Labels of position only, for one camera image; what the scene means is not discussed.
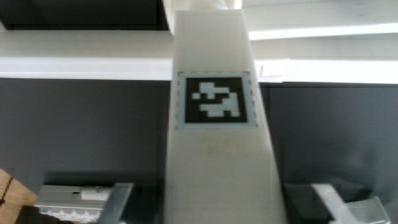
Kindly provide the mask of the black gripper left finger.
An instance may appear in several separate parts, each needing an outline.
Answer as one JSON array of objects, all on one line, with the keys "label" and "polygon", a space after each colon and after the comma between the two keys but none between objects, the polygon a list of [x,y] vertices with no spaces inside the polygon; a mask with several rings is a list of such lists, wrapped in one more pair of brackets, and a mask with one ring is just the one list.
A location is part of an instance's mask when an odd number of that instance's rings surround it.
[{"label": "black gripper left finger", "polygon": [[155,185],[118,183],[100,215],[100,224],[160,224],[159,199]]}]

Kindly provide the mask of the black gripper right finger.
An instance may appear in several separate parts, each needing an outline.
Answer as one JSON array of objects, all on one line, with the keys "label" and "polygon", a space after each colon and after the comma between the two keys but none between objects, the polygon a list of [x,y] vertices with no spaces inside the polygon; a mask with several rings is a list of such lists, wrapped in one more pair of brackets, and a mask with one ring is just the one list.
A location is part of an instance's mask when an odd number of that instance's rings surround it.
[{"label": "black gripper right finger", "polygon": [[285,184],[290,224],[359,224],[333,184]]}]

